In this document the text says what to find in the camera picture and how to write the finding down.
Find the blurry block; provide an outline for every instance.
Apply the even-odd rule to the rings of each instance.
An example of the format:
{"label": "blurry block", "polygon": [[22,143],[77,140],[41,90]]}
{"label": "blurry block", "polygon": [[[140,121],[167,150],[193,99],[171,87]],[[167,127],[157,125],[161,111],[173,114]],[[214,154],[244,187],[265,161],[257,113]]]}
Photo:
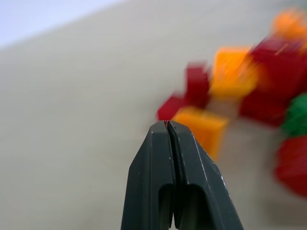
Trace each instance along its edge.
{"label": "blurry block", "polygon": [[209,69],[205,63],[189,63],[186,72],[185,98],[190,102],[206,105],[209,101]]}
{"label": "blurry block", "polygon": [[206,100],[189,100],[188,98],[180,95],[173,94],[157,112],[158,120],[171,120],[180,108],[187,106],[195,106],[197,108],[205,108],[209,98]]}
{"label": "blurry block", "polygon": [[307,135],[307,93],[291,101],[282,129],[291,137]]}
{"label": "blurry block", "polygon": [[272,32],[287,40],[305,40],[307,25],[305,12],[288,9],[280,12],[273,20]]}
{"label": "blurry block", "polygon": [[282,163],[275,169],[276,178],[293,192],[307,197],[307,158]]}
{"label": "blurry block", "polygon": [[172,95],[158,110],[158,120],[171,120],[177,111],[188,106],[188,101],[184,97]]}
{"label": "blurry block", "polygon": [[304,79],[301,82],[299,90],[295,94],[295,97],[297,97],[298,95],[305,93],[305,92],[307,92],[307,69],[306,69],[306,73],[304,74]]}
{"label": "blurry block", "polygon": [[219,98],[242,98],[257,86],[257,68],[250,47],[222,47],[215,56],[210,93]]}
{"label": "blurry block", "polygon": [[266,89],[263,93],[278,100],[289,101],[301,90],[305,81],[307,52],[300,43],[268,37],[255,46],[250,55],[264,70]]}
{"label": "blurry block", "polygon": [[282,124],[288,104],[272,100],[257,91],[243,99],[239,114],[267,125],[278,127]]}
{"label": "blurry block", "polygon": [[307,135],[289,138],[283,141],[277,151],[279,164],[285,164],[303,158],[307,160]]}
{"label": "blurry block", "polygon": [[218,149],[228,119],[195,108],[180,109],[173,118],[191,130],[208,155],[217,160]]}

